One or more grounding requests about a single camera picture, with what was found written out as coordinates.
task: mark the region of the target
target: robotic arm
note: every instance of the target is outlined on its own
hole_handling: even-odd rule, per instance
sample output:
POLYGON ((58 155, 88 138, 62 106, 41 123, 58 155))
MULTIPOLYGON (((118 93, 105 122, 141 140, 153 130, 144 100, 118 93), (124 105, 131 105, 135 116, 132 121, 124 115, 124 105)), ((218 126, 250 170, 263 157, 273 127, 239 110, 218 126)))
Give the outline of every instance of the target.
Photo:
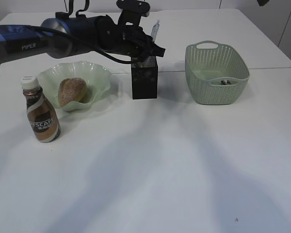
POLYGON ((131 61, 118 60, 107 53, 127 55, 134 62, 142 62, 149 56, 163 57, 165 49, 152 42, 139 27, 141 17, 148 16, 150 5, 138 0, 118 0, 122 9, 118 24, 109 16, 87 18, 73 12, 73 0, 69 0, 69 12, 57 12, 56 18, 46 19, 41 27, 30 25, 0 25, 0 64, 41 53, 53 58, 64 58, 90 51, 96 51, 116 62, 131 64, 131 61))

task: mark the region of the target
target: basket handle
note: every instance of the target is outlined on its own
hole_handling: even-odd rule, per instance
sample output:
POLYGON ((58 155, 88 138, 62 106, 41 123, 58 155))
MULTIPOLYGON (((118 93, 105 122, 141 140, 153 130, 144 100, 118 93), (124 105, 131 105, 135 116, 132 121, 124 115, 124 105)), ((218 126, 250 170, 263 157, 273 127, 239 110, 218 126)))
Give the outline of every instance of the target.
POLYGON ((222 77, 222 78, 217 78, 217 79, 212 79, 212 80, 209 80, 209 85, 210 86, 224 86, 224 85, 218 85, 218 84, 213 84, 214 82, 221 82, 221 81, 225 81, 225 80, 228 80, 228 81, 233 81, 233 82, 236 82, 235 84, 230 84, 230 85, 226 85, 226 86, 237 86, 239 85, 240 81, 239 79, 235 79, 235 78, 230 78, 230 77, 222 77))
POLYGON ((221 44, 220 43, 218 43, 218 42, 215 42, 215 41, 212 41, 212 40, 205 40, 205 41, 201 41, 201 42, 199 42, 199 43, 197 43, 197 44, 194 44, 193 46, 199 46, 199 45, 203 45, 203 44, 214 44, 214 45, 217 45, 217 46, 220 46, 221 44))

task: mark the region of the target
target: light green bowl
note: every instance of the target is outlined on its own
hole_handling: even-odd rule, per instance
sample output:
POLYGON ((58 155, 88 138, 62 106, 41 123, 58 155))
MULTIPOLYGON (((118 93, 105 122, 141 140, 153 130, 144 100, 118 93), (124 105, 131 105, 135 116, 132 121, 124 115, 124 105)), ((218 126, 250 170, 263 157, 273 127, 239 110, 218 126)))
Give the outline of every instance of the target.
POLYGON ((53 104, 60 108, 58 102, 59 85, 64 79, 82 78, 87 83, 87 92, 80 102, 72 101, 65 105, 64 111, 88 109, 91 105, 101 100, 102 94, 110 89, 111 73, 104 67, 85 61, 73 63, 60 63, 41 72, 37 77, 43 88, 43 93, 53 104))

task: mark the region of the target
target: bottle label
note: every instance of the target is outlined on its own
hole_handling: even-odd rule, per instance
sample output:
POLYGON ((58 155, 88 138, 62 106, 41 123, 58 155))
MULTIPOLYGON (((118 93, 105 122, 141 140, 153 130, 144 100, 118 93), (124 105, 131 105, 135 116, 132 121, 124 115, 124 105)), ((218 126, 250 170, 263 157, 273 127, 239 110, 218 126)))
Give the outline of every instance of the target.
POLYGON ((28 120, 37 139, 50 142, 58 137, 61 129, 56 112, 42 91, 26 99, 28 120))
POLYGON ((34 121, 30 121, 33 131, 43 133, 47 131, 53 124, 56 124, 56 119, 51 118, 50 111, 37 116, 34 121))

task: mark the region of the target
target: white table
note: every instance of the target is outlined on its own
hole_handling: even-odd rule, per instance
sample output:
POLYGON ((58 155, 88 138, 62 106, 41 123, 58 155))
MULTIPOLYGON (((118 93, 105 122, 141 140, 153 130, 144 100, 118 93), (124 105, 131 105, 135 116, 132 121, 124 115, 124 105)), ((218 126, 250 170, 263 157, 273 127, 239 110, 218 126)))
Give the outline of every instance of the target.
MULTIPOLYGON (((106 13, 87 13, 89 17, 106 13)), ((119 13, 107 13, 115 22, 119 13)), ((39 26, 55 13, 15 13, 7 15, 0 24, 31 24, 39 26)), ((291 60, 281 52, 244 14, 237 9, 166 10, 151 12, 142 18, 141 26, 151 34, 153 25, 160 19, 161 26, 156 43, 166 48, 164 58, 158 58, 159 71, 184 71, 185 49, 190 44, 213 40, 233 46, 247 66, 255 68, 287 68, 291 60)), ((52 59, 46 54, 17 61, 27 73, 41 72, 60 62, 86 60, 108 68, 112 73, 130 73, 129 65, 115 63, 91 52, 64 59, 52 59)))
POLYGON ((0 233, 291 233, 291 69, 250 72, 227 106, 194 103, 183 72, 159 74, 157 100, 113 75, 48 144, 2 80, 0 233))

